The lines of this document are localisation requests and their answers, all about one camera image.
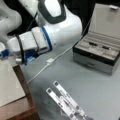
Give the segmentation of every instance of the aluminum case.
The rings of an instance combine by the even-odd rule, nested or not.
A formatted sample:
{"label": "aluminum case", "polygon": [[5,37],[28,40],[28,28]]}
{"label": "aluminum case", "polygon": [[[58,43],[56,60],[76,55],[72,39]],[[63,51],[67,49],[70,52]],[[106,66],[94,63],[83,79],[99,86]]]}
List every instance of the aluminum case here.
{"label": "aluminum case", "polygon": [[96,4],[88,34],[73,53],[76,62],[112,74],[120,57],[120,8]]}

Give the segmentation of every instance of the open metal case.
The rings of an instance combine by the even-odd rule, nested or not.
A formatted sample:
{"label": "open metal case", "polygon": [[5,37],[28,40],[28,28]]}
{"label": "open metal case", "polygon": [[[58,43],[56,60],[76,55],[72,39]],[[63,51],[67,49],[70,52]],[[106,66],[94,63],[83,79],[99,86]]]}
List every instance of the open metal case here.
{"label": "open metal case", "polygon": [[75,61],[112,74],[120,57],[120,8],[96,4],[88,34],[73,52]]}

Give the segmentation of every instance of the gray table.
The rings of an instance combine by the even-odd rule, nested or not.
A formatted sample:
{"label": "gray table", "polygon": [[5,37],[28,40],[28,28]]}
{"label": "gray table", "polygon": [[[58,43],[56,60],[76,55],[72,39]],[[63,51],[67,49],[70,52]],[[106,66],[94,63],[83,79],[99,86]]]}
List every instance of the gray table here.
{"label": "gray table", "polygon": [[[23,68],[26,80],[35,76],[45,65],[46,60],[55,57],[70,45],[37,58]],[[72,50],[59,58],[33,82],[30,91],[43,120],[69,120],[61,116],[59,107],[46,94],[47,88],[54,88],[58,81],[78,102],[86,114],[94,120],[118,120],[120,117],[120,66],[112,76],[85,68],[73,61]]]}

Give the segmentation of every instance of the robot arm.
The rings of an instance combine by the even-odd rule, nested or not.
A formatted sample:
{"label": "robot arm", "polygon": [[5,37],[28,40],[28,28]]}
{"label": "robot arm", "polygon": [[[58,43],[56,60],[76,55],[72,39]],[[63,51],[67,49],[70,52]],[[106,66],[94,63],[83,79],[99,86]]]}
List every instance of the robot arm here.
{"label": "robot arm", "polygon": [[10,39],[7,34],[21,24],[22,18],[20,14],[10,9],[4,0],[0,0],[0,41],[6,45],[6,42]]}
{"label": "robot arm", "polygon": [[49,4],[49,1],[41,0],[38,5],[38,20],[41,27],[33,28],[31,31],[19,35],[19,38],[14,37],[7,42],[10,52],[17,58],[21,58],[18,39],[21,41],[24,57],[29,51],[40,55],[80,39],[82,23],[79,17],[72,14],[65,5],[61,5],[57,0],[51,0],[54,1],[53,4]]}

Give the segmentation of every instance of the case lid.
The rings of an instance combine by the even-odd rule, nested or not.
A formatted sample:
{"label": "case lid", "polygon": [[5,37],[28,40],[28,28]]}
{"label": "case lid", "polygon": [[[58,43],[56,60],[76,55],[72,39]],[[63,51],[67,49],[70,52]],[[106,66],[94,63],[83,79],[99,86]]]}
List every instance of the case lid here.
{"label": "case lid", "polygon": [[120,8],[96,4],[89,32],[120,39]]}

